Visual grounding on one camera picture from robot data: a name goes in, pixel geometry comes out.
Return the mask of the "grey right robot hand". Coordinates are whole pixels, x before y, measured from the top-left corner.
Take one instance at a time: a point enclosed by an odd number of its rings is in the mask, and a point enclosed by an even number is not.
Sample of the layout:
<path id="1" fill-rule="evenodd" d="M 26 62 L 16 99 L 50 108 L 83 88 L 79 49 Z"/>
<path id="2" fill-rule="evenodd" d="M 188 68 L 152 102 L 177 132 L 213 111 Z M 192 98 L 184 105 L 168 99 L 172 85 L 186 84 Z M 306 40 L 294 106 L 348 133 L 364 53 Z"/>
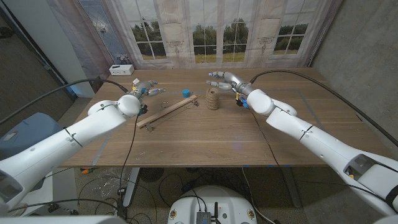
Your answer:
<path id="1" fill-rule="evenodd" d="M 254 88 L 250 83 L 246 83 L 243 79 L 230 72 L 211 72 L 209 76 L 221 79 L 222 82 L 206 81 L 206 84 L 215 86 L 221 90 L 233 90 L 236 93 L 249 95 Z"/>

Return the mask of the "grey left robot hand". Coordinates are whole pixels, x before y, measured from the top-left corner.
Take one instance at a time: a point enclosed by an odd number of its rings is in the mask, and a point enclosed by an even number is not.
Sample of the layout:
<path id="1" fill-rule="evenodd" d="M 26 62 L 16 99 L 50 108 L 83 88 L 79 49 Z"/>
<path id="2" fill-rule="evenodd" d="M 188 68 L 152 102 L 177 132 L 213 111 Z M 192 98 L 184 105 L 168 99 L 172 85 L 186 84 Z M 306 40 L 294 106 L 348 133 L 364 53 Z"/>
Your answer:
<path id="1" fill-rule="evenodd" d="M 155 80 L 141 82 L 138 78 L 136 78 L 132 82 L 132 91 L 130 92 L 130 94 L 140 100 L 147 96 L 152 97 L 166 92 L 165 88 L 156 88 L 156 84 L 157 82 Z"/>

